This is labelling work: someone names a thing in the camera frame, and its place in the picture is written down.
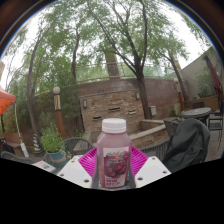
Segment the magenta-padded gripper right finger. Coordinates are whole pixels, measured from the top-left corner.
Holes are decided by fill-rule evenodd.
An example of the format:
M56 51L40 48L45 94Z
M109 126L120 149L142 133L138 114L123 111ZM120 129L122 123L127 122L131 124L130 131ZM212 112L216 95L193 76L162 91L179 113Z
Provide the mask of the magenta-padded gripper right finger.
M156 157L148 157L137 148L131 149L129 184L131 188L140 188L157 181L171 172Z

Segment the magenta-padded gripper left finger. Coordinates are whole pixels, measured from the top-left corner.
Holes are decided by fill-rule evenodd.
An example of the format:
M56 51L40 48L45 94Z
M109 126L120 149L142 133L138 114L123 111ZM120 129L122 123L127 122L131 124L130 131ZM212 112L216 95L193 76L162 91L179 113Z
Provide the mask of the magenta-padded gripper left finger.
M81 157L74 156L58 176L83 188L97 189L99 187L97 149L91 149Z

